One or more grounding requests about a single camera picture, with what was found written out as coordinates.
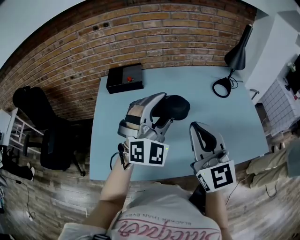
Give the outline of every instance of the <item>light blue table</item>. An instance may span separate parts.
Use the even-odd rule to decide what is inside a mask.
[[[192,175],[189,166],[194,154],[189,139],[192,121],[203,122],[218,130],[235,164],[268,152],[262,125],[243,84],[228,98],[217,97],[212,84],[229,74],[226,67],[188,66],[143,70],[144,89],[109,94],[107,77],[101,78],[95,108],[91,149],[90,179],[106,180],[109,161],[125,139],[117,135],[119,121],[131,102],[158,92],[180,95],[191,104],[189,115],[174,121],[165,135],[170,145],[164,167],[135,165],[131,180],[157,180]]]

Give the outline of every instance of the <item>person's leg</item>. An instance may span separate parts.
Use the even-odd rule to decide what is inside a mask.
[[[287,161],[286,149],[279,150],[251,161],[246,170],[247,174],[260,173],[273,167],[282,165]]]
[[[33,173],[27,166],[20,167],[17,163],[7,159],[3,160],[2,163],[3,167],[1,169],[6,170],[13,175],[28,180],[33,178]]]
[[[273,168],[271,170],[265,171],[254,176],[252,183],[250,184],[250,188],[259,188],[268,183],[274,182],[279,178],[286,178],[287,176],[287,164],[284,163],[279,167]]]

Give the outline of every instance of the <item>black desk lamp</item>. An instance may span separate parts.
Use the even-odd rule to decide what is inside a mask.
[[[224,57],[226,64],[230,66],[230,74],[226,78],[222,78],[215,81],[215,83],[212,85],[212,90],[220,98],[228,97],[231,92],[231,89],[237,88],[238,82],[242,82],[242,81],[236,81],[232,77],[232,74],[234,73],[235,70],[243,70],[245,68],[245,62],[246,62],[245,47],[247,45],[251,32],[252,32],[252,25],[247,25],[245,27],[242,37],[240,38],[239,43]],[[227,95],[223,96],[218,94],[215,91],[216,85],[222,85],[223,87],[225,87],[227,90]]]

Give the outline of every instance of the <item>black box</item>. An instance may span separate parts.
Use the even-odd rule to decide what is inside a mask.
[[[139,63],[111,68],[108,72],[106,88],[110,94],[143,89],[142,65]]]

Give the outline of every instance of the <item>brick wall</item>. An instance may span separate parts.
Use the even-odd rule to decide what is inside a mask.
[[[87,0],[46,23],[1,68],[0,108],[13,109],[14,91],[29,85],[45,91],[60,117],[92,118],[108,69],[226,66],[224,55],[256,13],[235,0],[147,2],[155,4]]]

